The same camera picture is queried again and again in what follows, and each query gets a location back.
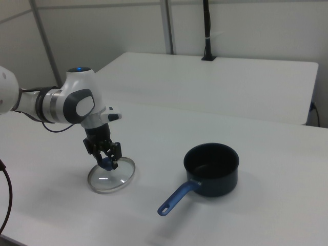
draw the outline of power cord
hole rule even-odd
[[[42,125],[43,125],[44,128],[46,128],[49,132],[53,132],[53,133],[64,132],[64,131],[70,129],[70,128],[73,126],[73,124],[72,124],[72,125],[70,125],[69,127],[65,128],[65,129],[62,129],[62,130],[60,130],[60,131],[53,131],[53,130],[49,129],[48,127],[46,127],[46,124],[45,124],[44,122],[42,122]]]
[[[319,117],[319,112],[318,112],[318,109],[317,109],[317,106],[316,106],[316,102],[315,101],[312,101],[311,102],[311,104],[310,104],[310,110],[309,111],[311,112],[313,109],[317,113],[318,127],[320,127],[320,117]]]
[[[5,177],[7,179],[7,182],[8,182],[8,187],[9,187],[9,205],[8,205],[8,210],[7,210],[7,214],[6,214],[6,218],[0,228],[0,235],[2,233],[2,231],[4,230],[6,224],[7,224],[7,221],[9,219],[9,215],[10,215],[10,211],[11,211],[11,207],[12,207],[12,186],[11,186],[11,181],[10,181],[10,178],[9,178],[9,175],[6,171],[6,166],[5,164],[1,161],[0,159],[0,171],[3,171],[3,173],[5,174]]]

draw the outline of black pole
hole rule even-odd
[[[203,0],[203,8],[204,8],[204,25],[205,25],[205,52],[202,60],[213,61],[216,56],[212,56],[211,53],[211,17],[209,10],[209,0]]]

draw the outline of black cable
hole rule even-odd
[[[319,112],[318,112],[317,106],[314,104],[313,108],[316,110],[317,118],[318,118],[318,127],[320,127],[320,118],[319,118]]]
[[[0,228],[0,235],[2,233],[2,231],[4,230],[6,224],[7,224],[7,221],[9,219],[9,215],[10,215],[10,211],[11,211],[11,207],[12,207],[12,186],[11,186],[11,181],[10,181],[10,178],[9,178],[9,175],[6,171],[6,166],[3,164],[3,162],[0,160],[0,170],[3,171],[3,173],[5,174],[5,177],[7,179],[7,182],[8,182],[8,188],[9,188],[9,204],[8,204],[8,210],[7,210],[7,214],[6,214],[6,218]]]
[[[53,132],[53,133],[58,133],[58,132],[66,131],[66,130],[70,129],[70,128],[73,126],[73,124],[72,124],[72,125],[70,125],[69,127],[65,128],[65,129],[62,129],[62,130],[60,130],[60,131],[53,131],[53,130],[50,130],[48,127],[46,127],[46,125],[45,125],[44,122],[42,122],[42,125],[43,125],[44,128],[46,128],[49,132]]]

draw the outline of handle hole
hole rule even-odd
[[[169,209],[170,205],[166,204],[163,209],[162,209],[162,213],[164,213],[165,211],[167,211]]]

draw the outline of table surface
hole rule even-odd
[[[19,113],[0,117],[0,158],[14,194],[4,235],[28,246],[326,245],[327,129],[104,101],[121,109],[111,138],[136,164],[131,182],[111,194],[87,185],[96,163],[82,127],[54,134]],[[236,188],[218,198],[189,193],[159,216],[158,207],[186,180],[184,155],[205,142],[238,153]],[[0,221],[8,204],[1,176]]]
[[[306,123],[318,64],[125,53],[97,72],[113,100]]]

